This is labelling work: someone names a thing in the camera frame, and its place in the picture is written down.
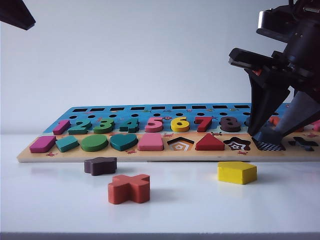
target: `wooden puzzle board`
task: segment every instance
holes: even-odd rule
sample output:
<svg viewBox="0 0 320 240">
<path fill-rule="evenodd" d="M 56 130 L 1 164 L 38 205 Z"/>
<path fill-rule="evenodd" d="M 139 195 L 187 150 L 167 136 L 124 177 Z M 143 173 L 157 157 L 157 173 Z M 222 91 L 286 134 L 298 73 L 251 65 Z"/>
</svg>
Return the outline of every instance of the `wooden puzzle board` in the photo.
<svg viewBox="0 0 320 240">
<path fill-rule="evenodd" d="M 295 162 L 295 161 L 320 161 L 320 147 L 313 146 L 313 151 L 306 151 L 299 145 L 291 145 L 293 137 L 302 137 L 306 141 L 313 141 L 320 144 L 319 132 L 313 131 L 313 126 L 308 125 L 303 132 L 294 132 L 282 140 L 282 146 L 285 150 L 259 150 L 257 145 L 247 134 L 245 121 L 250 115 L 250 103 L 202 103 L 202 104 L 162 104 L 162 105 L 125 105 L 125 106 L 82 106 L 72 107 L 51 126 L 49 126 L 41 136 L 52 136 L 53 129 L 59 121 L 69 120 L 70 127 L 76 125 L 77 120 L 89 119 L 92 126 L 87 134 L 75 134 L 79 146 L 67 151 L 60 152 L 57 146 L 53 146 L 45 153 L 31 153 L 29 144 L 17 157 L 19 162 L 83 162 L 87 159 L 96 157 L 117 157 L 119 162 L 156 162 L 156 161 L 251 161 L 251 162 Z M 283 103 L 275 116 L 281 118 L 289 104 Z M 186 132 L 174 132 L 171 130 L 171 121 L 178 117 L 186 117 L 190 123 L 190 129 Z M 234 117 L 241 125 L 239 132 L 231 133 L 221 130 L 220 119 L 222 117 Z M 140 151 L 137 145 L 124 151 L 114 149 L 109 143 L 107 147 L 95 152 L 87 152 L 81 148 L 82 140 L 88 136 L 95 135 L 93 128 L 99 126 L 101 119 L 112 118 L 114 120 L 114 129 L 109 133 L 104 133 L 108 141 L 115 134 L 128 134 L 120 132 L 119 127 L 129 119 L 138 118 L 139 130 L 134 133 L 138 139 L 145 134 L 145 126 L 148 119 L 152 117 L 161 117 L 163 121 L 163 130 L 160 132 L 164 150 L 162 151 Z M 195 117 L 212 117 L 212 124 L 205 132 L 197 132 L 199 124 L 195 124 Z M 228 141 L 232 137 L 241 140 L 250 141 L 248 149 L 243 146 L 230 146 L 225 143 L 224 150 L 196 150 L 196 143 L 206 134 L 212 134 L 220 141 Z M 56 135 L 56 139 L 62 139 L 69 136 L 65 131 L 61 135 Z M 186 148 L 173 150 L 168 141 L 178 137 L 183 137 L 194 141 Z"/>
</svg>

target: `number puzzle piece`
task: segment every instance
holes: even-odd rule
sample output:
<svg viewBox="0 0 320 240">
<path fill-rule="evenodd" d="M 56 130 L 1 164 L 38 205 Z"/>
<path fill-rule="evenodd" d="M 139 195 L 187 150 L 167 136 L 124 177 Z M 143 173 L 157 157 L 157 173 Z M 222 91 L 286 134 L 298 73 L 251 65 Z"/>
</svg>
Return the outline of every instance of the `number puzzle piece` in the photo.
<svg viewBox="0 0 320 240">
<path fill-rule="evenodd" d="M 241 130 L 241 125 L 233 116 L 224 116 L 220 119 L 221 130 L 228 133 L 235 133 Z"/>
<path fill-rule="evenodd" d="M 69 120 L 60 120 L 58 125 L 52 130 L 54 135 L 61 135 L 70 127 Z"/>
<path fill-rule="evenodd" d="M 61 153 L 65 153 L 79 146 L 78 140 L 72 135 L 55 141 L 55 144 Z"/>
<path fill-rule="evenodd" d="M 84 172 L 92 176 L 114 174 L 117 169 L 116 157 L 96 157 L 84 161 Z"/>
<path fill-rule="evenodd" d="M 136 133 L 139 131 L 139 120 L 136 117 L 122 123 L 119 127 L 120 132 Z"/>
<path fill-rule="evenodd" d="M 99 126 L 93 128 L 95 134 L 107 134 L 110 133 L 115 127 L 115 121 L 111 118 L 103 118 L 100 121 Z"/>
<path fill-rule="evenodd" d="M 56 136 L 40 136 L 30 147 L 31 153 L 46 153 L 56 143 Z"/>
<path fill-rule="evenodd" d="M 108 184 L 108 201 L 121 204 L 127 200 L 142 204 L 150 200 L 150 176 L 118 175 Z"/>
<path fill-rule="evenodd" d="M 157 133 L 164 129 L 162 117 L 150 117 L 144 128 L 146 133 Z"/>
<path fill-rule="evenodd" d="M 81 142 L 81 147 L 86 152 L 97 152 L 108 145 L 108 139 L 103 134 L 90 135 Z"/>
<path fill-rule="evenodd" d="M 196 116 L 194 119 L 195 124 L 200 124 L 197 128 L 197 132 L 205 132 L 212 124 L 211 116 Z"/>
<path fill-rule="evenodd" d="M 212 136 L 210 133 L 207 133 L 203 138 L 200 139 L 195 144 L 195 150 L 198 151 L 217 151 L 217 150 L 225 150 L 225 144 Z"/>
<path fill-rule="evenodd" d="M 217 173 L 222 182 L 247 184 L 257 180 L 257 167 L 242 161 L 220 161 Z"/>
<path fill-rule="evenodd" d="M 110 138 L 110 144 L 114 149 L 118 151 L 124 151 L 132 148 L 138 143 L 137 136 L 133 133 L 131 134 L 116 134 Z"/>
<path fill-rule="evenodd" d="M 177 133 L 187 132 L 190 128 L 190 123 L 187 121 L 185 116 L 174 118 L 171 123 L 171 129 Z"/>
<path fill-rule="evenodd" d="M 139 151 L 162 151 L 164 144 L 160 133 L 146 133 L 138 143 Z"/>
<path fill-rule="evenodd" d="M 73 126 L 68 129 L 70 135 L 73 134 L 87 134 L 88 129 L 92 126 L 90 120 L 78 120 L 75 122 L 76 126 Z"/>
</svg>

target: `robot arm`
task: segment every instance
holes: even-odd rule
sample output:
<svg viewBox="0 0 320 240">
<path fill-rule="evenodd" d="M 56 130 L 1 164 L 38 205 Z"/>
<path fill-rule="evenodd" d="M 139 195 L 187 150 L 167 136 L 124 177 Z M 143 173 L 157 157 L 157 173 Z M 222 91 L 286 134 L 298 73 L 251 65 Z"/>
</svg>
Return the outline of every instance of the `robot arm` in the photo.
<svg viewBox="0 0 320 240">
<path fill-rule="evenodd" d="M 36 21 L 22 0 L 1 0 L 0 21 L 28 30 Z"/>
<path fill-rule="evenodd" d="M 260 142 L 280 144 L 295 130 L 320 119 L 320 0 L 289 0 L 288 5 L 262 11 L 258 34 L 287 43 L 271 57 L 235 48 L 231 65 L 249 75 L 252 106 L 248 133 Z M 269 117 L 286 99 L 294 98 L 275 129 Z"/>
</svg>

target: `pink rectangle piece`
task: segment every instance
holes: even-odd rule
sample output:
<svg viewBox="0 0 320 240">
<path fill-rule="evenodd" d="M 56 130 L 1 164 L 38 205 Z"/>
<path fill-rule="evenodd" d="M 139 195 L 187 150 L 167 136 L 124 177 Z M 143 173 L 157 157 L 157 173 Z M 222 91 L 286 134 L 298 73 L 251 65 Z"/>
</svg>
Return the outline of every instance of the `pink rectangle piece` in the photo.
<svg viewBox="0 0 320 240">
<path fill-rule="evenodd" d="M 31 153 L 46 153 L 56 144 L 56 136 L 41 136 L 30 147 Z"/>
<path fill-rule="evenodd" d="M 164 144 L 160 133 L 146 133 L 138 142 L 139 151 L 162 151 Z"/>
</svg>

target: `pink shape piece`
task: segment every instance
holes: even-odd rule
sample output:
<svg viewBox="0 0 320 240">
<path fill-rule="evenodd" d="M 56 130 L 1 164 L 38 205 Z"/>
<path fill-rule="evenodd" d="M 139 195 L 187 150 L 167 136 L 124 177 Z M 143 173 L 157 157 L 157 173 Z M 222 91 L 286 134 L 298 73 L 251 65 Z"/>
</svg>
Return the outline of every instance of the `pink shape piece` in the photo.
<svg viewBox="0 0 320 240">
<path fill-rule="evenodd" d="M 58 125 L 55 126 L 52 132 L 54 135 L 61 135 L 70 127 L 70 125 L 71 124 L 69 120 L 61 120 L 59 121 Z"/>
<path fill-rule="evenodd" d="M 31 153 L 46 153 L 56 144 L 56 136 L 41 136 L 30 147 Z"/>
<path fill-rule="evenodd" d="M 313 130 L 320 132 L 320 120 L 311 123 L 313 125 Z"/>
<path fill-rule="evenodd" d="M 164 144 L 160 133 L 146 133 L 138 142 L 139 151 L 162 151 Z"/>
</svg>

